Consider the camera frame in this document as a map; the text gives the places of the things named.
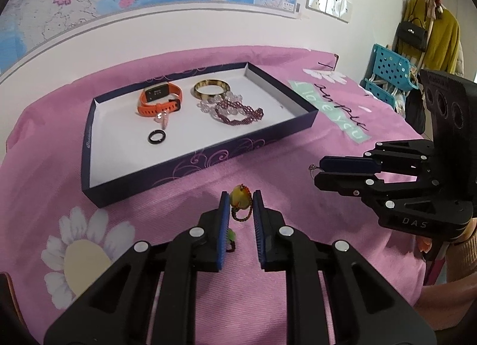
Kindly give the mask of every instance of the white flower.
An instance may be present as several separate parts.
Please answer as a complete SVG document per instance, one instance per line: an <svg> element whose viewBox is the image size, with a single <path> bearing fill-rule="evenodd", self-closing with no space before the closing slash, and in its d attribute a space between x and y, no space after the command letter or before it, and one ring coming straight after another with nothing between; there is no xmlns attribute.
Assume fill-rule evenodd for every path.
<svg viewBox="0 0 477 345"><path fill-rule="evenodd" d="M336 72L335 70L313 70L313 69L303 69L303 71L310 76L316 79L325 79L331 83L335 83L338 81L340 84L346 84L346 76L340 72Z"/></svg>
<svg viewBox="0 0 477 345"><path fill-rule="evenodd" d="M129 222L116 225L104 237L107 225L105 210L97 210L87 223L82 209L76 207L69 217L60 219L61 238L48 237L41 260L57 271L44 278L57 309L66 309L133 245L135 229Z"/></svg>

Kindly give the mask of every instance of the watch face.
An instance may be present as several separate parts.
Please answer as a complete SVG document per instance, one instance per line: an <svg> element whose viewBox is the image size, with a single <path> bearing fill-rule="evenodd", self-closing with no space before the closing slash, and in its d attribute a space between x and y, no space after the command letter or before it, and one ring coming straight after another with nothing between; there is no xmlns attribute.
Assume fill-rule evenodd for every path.
<svg viewBox="0 0 477 345"><path fill-rule="evenodd" d="M169 84L162 82L160 84L152 85L144 90L146 101L150 103L154 100L159 100L169 94Z"/></svg>

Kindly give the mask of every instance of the pink bedsheet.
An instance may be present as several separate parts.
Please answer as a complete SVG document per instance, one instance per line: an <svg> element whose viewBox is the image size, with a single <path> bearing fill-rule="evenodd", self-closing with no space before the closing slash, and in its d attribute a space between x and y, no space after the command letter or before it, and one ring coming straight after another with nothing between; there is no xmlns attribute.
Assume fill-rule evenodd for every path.
<svg viewBox="0 0 477 345"><path fill-rule="evenodd" d="M339 106L333 108L341 110L338 116L351 120L364 138L351 136L349 126L341 126L324 110L307 131L106 209L98 210L83 195L81 145L94 96L163 74L240 61L250 61L287 84L317 83L315 91L328 107ZM168 53L84 77L29 106L8 138L0 166L0 270L12 276L32 334L41 342L75 292L135 240L168 241L194 226L201 212L216 207L222 190L240 183L260 189L266 206L282 212L289 225L312 239L349 241L413 304L425 272L414 253L414 238L379 227L376 215L359 199L320 192L309 176L308 166L325 155L362 155L377 141L419 137L389 106L324 66L334 64L331 53L305 49ZM285 344L284 275L260 270L252 222L231 220L230 226L237 233L236 252L227 254L220 274L199 276L197 343Z"/></svg>

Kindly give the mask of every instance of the jewelry tray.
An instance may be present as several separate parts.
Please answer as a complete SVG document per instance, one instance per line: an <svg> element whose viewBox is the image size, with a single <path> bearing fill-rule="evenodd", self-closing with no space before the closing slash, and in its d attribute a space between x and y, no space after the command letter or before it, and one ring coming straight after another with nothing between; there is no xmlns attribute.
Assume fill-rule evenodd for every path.
<svg viewBox="0 0 477 345"><path fill-rule="evenodd" d="M244 105L262 108L263 118L228 126L202 112L191 91L204 79L227 82L234 94L242 95ZM145 87L164 81L179 86L183 100L181 109L169 114L166 140L151 145L147 136L161 125L140 116L137 102ZM248 62L193 69L116 89L91 103L83 137L82 190L102 208L310 128L317 113L289 86Z"/></svg>

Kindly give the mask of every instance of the red beaded bracelet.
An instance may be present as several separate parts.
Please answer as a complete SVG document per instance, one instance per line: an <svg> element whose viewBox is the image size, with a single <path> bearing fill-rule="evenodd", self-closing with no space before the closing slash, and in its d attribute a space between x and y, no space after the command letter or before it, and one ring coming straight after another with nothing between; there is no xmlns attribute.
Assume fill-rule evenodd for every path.
<svg viewBox="0 0 477 345"><path fill-rule="evenodd" d="M223 108L226 110L228 107L233 107L237 110L242 110L243 114L246 116L245 119L242 120L230 120L225 115L219 112L219 108ZM248 105L243 105L240 101L229 101L229 100L222 100L217 103L215 106L215 112L217 116L225 123L229 124L230 126L239 126L240 124L250 124L254 120L258 121L263 118L263 110L261 108L254 110L252 107Z"/></svg>

